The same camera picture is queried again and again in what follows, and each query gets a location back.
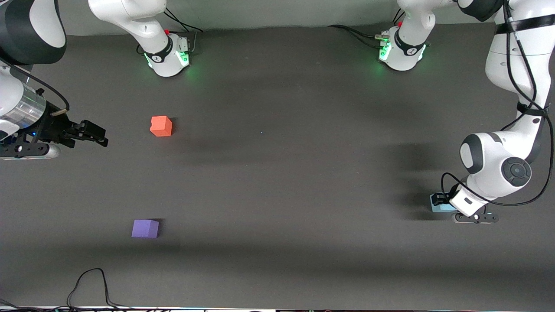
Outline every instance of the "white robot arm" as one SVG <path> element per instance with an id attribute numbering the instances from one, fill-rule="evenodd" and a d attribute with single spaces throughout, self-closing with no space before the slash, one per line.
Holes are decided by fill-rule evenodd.
<path id="1" fill-rule="evenodd" d="M 75 140 L 107 146 L 104 129 L 88 120 L 71 122 L 68 106 L 59 109 L 42 97 L 43 90 L 12 74 L 17 71 L 52 89 L 17 66 L 55 63 L 64 52 L 57 0 L 0 2 L 0 158 L 54 158 L 60 152 L 54 143 L 73 148 Z"/>
<path id="2" fill-rule="evenodd" d="M 432 10 L 454 2 L 398 2 L 406 18 L 401 27 L 394 26 L 382 33 L 392 39 L 382 42 L 379 57 L 391 68 L 406 71 L 422 57 L 423 43 L 435 23 Z M 436 193 L 435 200 L 432 198 L 432 205 L 449 203 L 463 214 L 459 216 L 463 219 L 479 218 L 475 214 L 480 208 L 529 182 L 532 175 L 529 164 L 537 156 L 539 135 L 547 118 L 551 86 L 548 63 L 555 46 L 555 3 L 552 0 L 510 0 L 510 6 L 508 3 L 509 0 L 458 1 L 464 13 L 480 21 L 494 16 L 497 32 L 486 61 L 486 74 L 493 84 L 519 98 L 517 118 L 509 127 L 471 134 L 463 141 L 460 156 L 469 173 L 466 181 L 447 196 Z"/>
<path id="3" fill-rule="evenodd" d="M 456 5 L 452 0 L 397 0 L 406 17 L 402 27 L 393 26 L 383 31 L 389 38 L 383 42 L 379 60 L 396 71 L 413 68 L 422 58 L 425 41 L 436 24 L 432 10 Z"/>
<path id="4" fill-rule="evenodd" d="M 89 0 L 89 7 L 98 19 L 130 33 L 159 76 L 177 75 L 189 65 L 187 39 L 166 33 L 153 18 L 166 9 L 166 0 Z"/>
<path id="5" fill-rule="evenodd" d="M 460 0 L 459 6 L 469 9 L 478 2 Z M 511 0 L 507 7 L 507 2 L 495 13 L 497 33 L 486 60 L 486 74 L 493 84 L 518 94 L 517 119 L 507 129 L 471 134 L 463 141 L 460 156 L 469 173 L 465 182 L 468 188 L 459 185 L 450 203 L 467 217 L 489 201 L 512 194 L 528 183 L 532 175 L 529 163 L 539 152 L 539 135 L 547 117 L 555 3 Z"/>

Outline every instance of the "black strap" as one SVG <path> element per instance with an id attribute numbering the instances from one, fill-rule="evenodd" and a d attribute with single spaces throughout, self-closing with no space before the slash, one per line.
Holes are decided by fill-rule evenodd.
<path id="1" fill-rule="evenodd" d="M 447 203 L 449 203 L 449 200 L 450 200 L 451 198 L 453 198 L 453 197 L 455 197 L 455 195 L 457 195 L 457 193 L 458 193 L 458 190 L 457 190 L 458 186 L 459 186 L 459 184 L 456 183 L 455 185 L 453 185 L 453 186 L 451 187 L 451 189 L 449 190 L 449 193 L 447 193 Z"/>
<path id="2" fill-rule="evenodd" d="M 154 63 L 161 63 L 166 59 L 166 56 L 170 54 L 172 47 L 173 47 L 173 41 L 170 37 L 168 37 L 168 44 L 162 51 L 158 53 L 145 52 L 144 54 L 146 54 L 148 58 L 150 58 Z"/>
<path id="3" fill-rule="evenodd" d="M 395 39 L 395 43 L 399 46 L 399 48 L 401 48 L 401 50 L 403 50 L 406 56 L 415 55 L 418 51 L 420 51 L 420 49 L 422 49 L 422 47 L 426 43 L 422 42 L 417 46 L 411 46 L 410 44 L 405 43 L 403 40 L 401 40 L 401 37 L 399 37 L 399 29 L 397 29 L 393 38 Z"/>
<path id="4" fill-rule="evenodd" d="M 495 12 L 503 6 L 504 0 L 479 0 L 472 1 L 468 7 L 461 7 L 462 13 L 475 17 L 480 22 L 485 22 L 488 18 L 492 17 Z"/>
<path id="5" fill-rule="evenodd" d="M 517 110 L 524 115 L 538 116 L 538 117 L 545 118 L 547 117 L 547 113 L 549 112 L 549 105 L 546 105 L 542 109 L 534 109 L 534 108 L 528 108 L 527 105 L 524 105 L 521 102 L 518 102 Z"/>
<path id="6" fill-rule="evenodd" d="M 555 14 L 521 19 L 520 21 L 498 25 L 495 34 L 513 33 L 551 25 L 555 25 Z"/>

